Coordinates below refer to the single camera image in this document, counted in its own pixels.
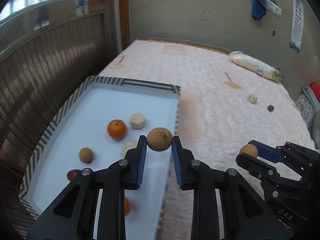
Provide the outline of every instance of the white radish in plastic wrap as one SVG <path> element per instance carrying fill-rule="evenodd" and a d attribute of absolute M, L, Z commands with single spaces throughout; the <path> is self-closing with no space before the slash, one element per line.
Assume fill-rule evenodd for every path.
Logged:
<path fill-rule="evenodd" d="M 261 60 L 249 55 L 243 54 L 241 51 L 234 51 L 229 54 L 229 59 L 237 65 L 244 67 L 263 76 L 267 79 L 280 82 L 283 74 L 280 69 L 272 67 Z"/>

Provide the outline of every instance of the gray wall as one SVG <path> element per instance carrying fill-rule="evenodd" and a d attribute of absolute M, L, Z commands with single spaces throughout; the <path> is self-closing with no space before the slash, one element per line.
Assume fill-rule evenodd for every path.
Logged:
<path fill-rule="evenodd" d="M 43 8 L 50 24 L 34 30 Z M 0 26 L 0 211 L 22 236 L 34 219 L 18 194 L 36 144 L 85 78 L 117 55 L 113 2 L 89 11 L 76 17 L 74 0 L 53 2 Z"/>
<path fill-rule="evenodd" d="M 292 0 L 276 0 L 282 17 L 251 17 L 252 0 L 130 0 L 131 40 L 177 40 L 226 51 L 240 50 L 284 73 L 292 99 L 310 82 L 320 82 L 320 23 L 304 0 L 299 53 L 289 48 Z"/>

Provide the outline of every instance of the wall switch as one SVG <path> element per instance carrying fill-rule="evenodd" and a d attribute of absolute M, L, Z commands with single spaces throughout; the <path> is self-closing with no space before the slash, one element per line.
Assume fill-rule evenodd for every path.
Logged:
<path fill-rule="evenodd" d="M 279 18 L 281 18 L 281 8 L 277 6 L 275 3 L 271 2 L 270 0 L 267 0 L 267 9 L 277 15 Z"/>

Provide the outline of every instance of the corrugated panel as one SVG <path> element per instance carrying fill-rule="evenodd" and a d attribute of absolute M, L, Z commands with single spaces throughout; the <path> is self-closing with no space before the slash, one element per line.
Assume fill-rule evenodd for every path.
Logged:
<path fill-rule="evenodd" d="M 0 201 L 23 236 L 34 220 L 18 193 L 32 152 L 68 97 L 109 61 L 98 14 L 47 31 L 0 62 L 0 192 L 8 192 Z"/>

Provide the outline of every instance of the bed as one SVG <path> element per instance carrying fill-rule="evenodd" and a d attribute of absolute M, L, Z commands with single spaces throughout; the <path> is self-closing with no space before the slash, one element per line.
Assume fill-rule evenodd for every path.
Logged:
<path fill-rule="evenodd" d="M 236 164 L 243 145 L 254 139 L 272 147 L 290 141 L 315 149 L 285 88 L 228 61 L 228 55 L 218 51 L 137 40 L 100 75 L 181 86 L 178 135 L 183 147 L 211 168 L 237 169 L 261 197 L 260 181 Z M 249 94 L 257 96 L 257 104 L 248 102 Z M 273 112 L 267 110 L 269 105 Z M 274 166 L 282 176 L 300 179 L 282 163 Z M 167 183 L 157 239 L 189 239 L 193 192 L 179 190 L 173 165 Z"/>

